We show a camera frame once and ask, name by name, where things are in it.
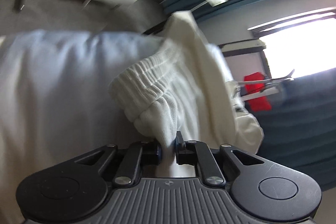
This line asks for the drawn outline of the white track pants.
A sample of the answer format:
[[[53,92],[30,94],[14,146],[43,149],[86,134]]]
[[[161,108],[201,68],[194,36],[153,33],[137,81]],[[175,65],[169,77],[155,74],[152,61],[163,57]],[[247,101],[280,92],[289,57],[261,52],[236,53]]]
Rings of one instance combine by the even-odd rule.
[[[188,11],[169,17],[159,50],[119,74],[110,93],[138,132],[161,144],[158,177],[195,174],[192,166],[176,162],[177,132],[210,148],[231,144],[250,153],[263,141],[221,50],[207,41]]]

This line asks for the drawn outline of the red bag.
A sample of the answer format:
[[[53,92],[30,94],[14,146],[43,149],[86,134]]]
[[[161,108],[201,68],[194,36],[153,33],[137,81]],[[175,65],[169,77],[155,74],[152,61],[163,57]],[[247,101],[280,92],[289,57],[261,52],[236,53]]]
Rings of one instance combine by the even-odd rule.
[[[244,76],[244,81],[257,81],[257,80],[265,80],[265,79],[266,79],[266,76],[262,74],[261,72],[255,72],[250,75]],[[254,93],[260,93],[262,89],[265,87],[265,84],[248,84],[248,85],[245,85],[244,87],[247,92],[247,95],[250,95]],[[272,106],[266,96],[254,98],[254,99],[248,100],[247,102],[248,102],[250,109],[253,112],[272,110]]]

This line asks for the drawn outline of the pink pastel duvet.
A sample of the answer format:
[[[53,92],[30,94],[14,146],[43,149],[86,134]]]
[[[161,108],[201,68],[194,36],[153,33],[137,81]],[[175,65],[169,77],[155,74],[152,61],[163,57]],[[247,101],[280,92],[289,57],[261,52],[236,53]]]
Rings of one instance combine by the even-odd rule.
[[[164,38],[129,32],[34,31],[1,45],[1,223],[20,223],[15,200],[29,174],[138,132],[111,82],[153,55]]]

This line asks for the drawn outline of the garment steamer stand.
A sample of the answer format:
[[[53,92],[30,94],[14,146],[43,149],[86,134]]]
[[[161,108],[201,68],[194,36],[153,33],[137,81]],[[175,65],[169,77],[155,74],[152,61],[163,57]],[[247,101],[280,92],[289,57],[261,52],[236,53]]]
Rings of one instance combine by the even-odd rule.
[[[288,75],[284,77],[279,78],[271,78],[271,79],[265,79],[265,80],[257,80],[257,81],[239,81],[236,82],[238,84],[238,87],[234,88],[232,94],[229,95],[230,99],[233,100],[235,98],[240,98],[242,101],[248,101],[254,98],[259,98],[261,96],[270,96],[273,94],[277,94],[280,92],[278,85],[282,84],[283,82],[293,81],[294,78],[292,77],[295,70],[293,69]],[[265,84],[265,87],[262,89],[260,93],[254,93],[244,96],[240,95],[240,87],[245,86],[248,84]]]

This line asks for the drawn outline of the black framed panel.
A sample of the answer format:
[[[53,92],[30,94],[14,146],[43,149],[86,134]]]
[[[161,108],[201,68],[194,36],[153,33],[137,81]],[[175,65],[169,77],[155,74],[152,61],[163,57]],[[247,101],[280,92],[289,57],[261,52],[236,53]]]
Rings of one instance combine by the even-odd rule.
[[[218,47],[237,81],[255,72],[271,77],[268,61],[265,57],[266,45],[260,39],[247,39],[220,44]]]

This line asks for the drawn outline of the teal curtain right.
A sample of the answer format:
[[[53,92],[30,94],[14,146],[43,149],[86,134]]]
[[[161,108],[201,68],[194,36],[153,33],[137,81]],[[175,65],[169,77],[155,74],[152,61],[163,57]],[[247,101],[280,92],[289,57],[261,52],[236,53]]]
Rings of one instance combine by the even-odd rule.
[[[254,113],[264,130],[258,155],[335,187],[335,69],[284,83],[271,104]]]

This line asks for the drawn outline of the window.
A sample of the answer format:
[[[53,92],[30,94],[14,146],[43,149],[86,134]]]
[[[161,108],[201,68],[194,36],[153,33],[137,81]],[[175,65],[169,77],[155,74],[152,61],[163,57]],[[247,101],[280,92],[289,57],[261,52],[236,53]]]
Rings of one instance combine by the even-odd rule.
[[[335,68],[335,7],[311,10],[248,28],[265,44],[265,71],[294,78]]]

